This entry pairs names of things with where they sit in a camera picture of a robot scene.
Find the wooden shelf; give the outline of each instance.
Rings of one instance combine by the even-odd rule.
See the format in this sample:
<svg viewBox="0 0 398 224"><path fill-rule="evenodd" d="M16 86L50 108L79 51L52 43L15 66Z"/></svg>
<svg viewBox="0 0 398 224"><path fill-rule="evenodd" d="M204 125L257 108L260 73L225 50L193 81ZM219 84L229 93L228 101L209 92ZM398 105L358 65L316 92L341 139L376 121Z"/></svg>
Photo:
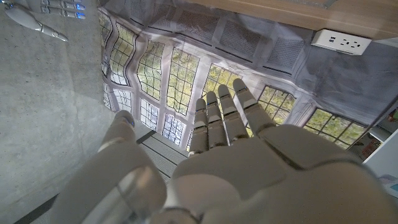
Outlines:
<svg viewBox="0 0 398 224"><path fill-rule="evenodd" d="M285 0L189 0L311 30L331 29L372 40L398 37L397 0L337 0L328 9ZM323 3L326 0L312 0Z"/></svg>

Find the power strip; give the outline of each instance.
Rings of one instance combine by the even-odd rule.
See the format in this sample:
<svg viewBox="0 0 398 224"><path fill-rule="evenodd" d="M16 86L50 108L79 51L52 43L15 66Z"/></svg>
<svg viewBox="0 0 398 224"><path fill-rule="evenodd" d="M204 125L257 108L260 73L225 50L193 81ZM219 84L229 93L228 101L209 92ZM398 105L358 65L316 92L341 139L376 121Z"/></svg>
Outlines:
<svg viewBox="0 0 398 224"><path fill-rule="evenodd" d="M371 39L323 29L315 34L311 45L350 55L362 55L371 42Z"/></svg>

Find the robotic hand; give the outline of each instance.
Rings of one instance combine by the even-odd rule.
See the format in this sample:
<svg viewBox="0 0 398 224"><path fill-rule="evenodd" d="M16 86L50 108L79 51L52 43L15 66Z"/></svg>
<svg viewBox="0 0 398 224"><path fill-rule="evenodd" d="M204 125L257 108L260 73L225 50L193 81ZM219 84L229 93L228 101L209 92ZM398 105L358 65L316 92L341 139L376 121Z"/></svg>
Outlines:
<svg viewBox="0 0 398 224"><path fill-rule="evenodd" d="M52 37L68 41L68 38L46 26L35 19L29 12L38 12L46 14L57 14L65 17L73 17L77 19L85 19L84 11L86 7L81 0L2 0L6 5L6 14L20 25L40 31Z"/></svg>
<svg viewBox="0 0 398 224"><path fill-rule="evenodd" d="M395 203L361 161L302 128L275 126L242 80L196 104L190 157L166 188L120 111L57 197L51 223L398 223Z"/></svg>

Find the window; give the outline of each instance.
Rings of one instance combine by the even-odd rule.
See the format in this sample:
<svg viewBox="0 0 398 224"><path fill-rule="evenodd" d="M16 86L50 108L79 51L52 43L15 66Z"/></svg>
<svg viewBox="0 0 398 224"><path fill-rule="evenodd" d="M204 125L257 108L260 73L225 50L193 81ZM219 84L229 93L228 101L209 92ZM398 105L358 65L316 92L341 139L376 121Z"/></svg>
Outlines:
<svg viewBox="0 0 398 224"><path fill-rule="evenodd" d="M141 122L154 131L156 131L158 112L157 107L141 99Z"/></svg>
<svg viewBox="0 0 398 224"><path fill-rule="evenodd" d="M101 46L105 47L106 38L108 37L109 33L112 31L112 23L108 16L103 14L102 12L98 11L99 16L99 25L101 26Z"/></svg>
<svg viewBox="0 0 398 224"><path fill-rule="evenodd" d="M246 125L246 131L248 132L250 138L254 136L249 124Z"/></svg>
<svg viewBox="0 0 398 224"><path fill-rule="evenodd" d="M265 109L275 124L282 124L292 111L295 98L285 91L266 86L259 98L259 104Z"/></svg>
<svg viewBox="0 0 398 224"><path fill-rule="evenodd" d="M112 110L111 103L109 102L109 95L108 95L109 86L105 82L103 82L102 84L103 84L103 90L104 90L104 105L108 109Z"/></svg>
<svg viewBox="0 0 398 224"><path fill-rule="evenodd" d="M242 77L226 69L223 69L217 65L212 64L210 67L209 74L207 75L206 84L205 87L203 88L202 95L204 96L209 91L213 91L214 93L216 93L217 98L219 98L218 87L221 84L224 84L228 87L228 90L233 98L235 95L235 91L232 83L237 78L242 78Z"/></svg>
<svg viewBox="0 0 398 224"><path fill-rule="evenodd" d="M174 118L170 114L166 114L166 119L164 122L163 136L171 140L177 145L181 143L182 131L185 127L180 120Z"/></svg>
<svg viewBox="0 0 398 224"><path fill-rule="evenodd" d="M167 106L187 115L199 58L174 48L170 66Z"/></svg>
<svg viewBox="0 0 398 224"><path fill-rule="evenodd" d="M304 129L347 149L365 131L365 127L317 108Z"/></svg>
<svg viewBox="0 0 398 224"><path fill-rule="evenodd" d="M192 141L192 131L189 134L189 140L188 140L188 144L187 144L187 151L189 152L189 149L191 148L191 141Z"/></svg>
<svg viewBox="0 0 398 224"><path fill-rule="evenodd" d="M141 84L141 90L160 100L160 81L162 79L162 54L164 44L149 41L147 51L142 56L137 76Z"/></svg>
<svg viewBox="0 0 398 224"><path fill-rule="evenodd" d="M103 75L106 76L108 74L108 69L109 69L109 59L106 56L106 53L104 53L104 60L101 63L101 69L102 69Z"/></svg>
<svg viewBox="0 0 398 224"><path fill-rule="evenodd" d="M119 37L111 52L111 80L120 85L127 85L127 80L124 76L124 66L134 50L134 40L137 35L120 24L116 24L116 27L119 31Z"/></svg>
<svg viewBox="0 0 398 224"><path fill-rule="evenodd" d="M126 90L113 89L118 101L119 110L126 110L131 113L131 92Z"/></svg>

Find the concrete floor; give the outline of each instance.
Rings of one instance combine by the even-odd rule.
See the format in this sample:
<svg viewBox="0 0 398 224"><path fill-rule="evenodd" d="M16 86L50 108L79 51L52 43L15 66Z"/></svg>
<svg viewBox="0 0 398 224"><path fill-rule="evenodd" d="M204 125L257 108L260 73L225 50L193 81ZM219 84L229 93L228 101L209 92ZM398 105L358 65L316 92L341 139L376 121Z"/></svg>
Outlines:
<svg viewBox="0 0 398 224"><path fill-rule="evenodd" d="M103 106L96 4L85 20L34 14L69 42L0 11L0 223L59 193L100 145L113 119Z"/></svg>

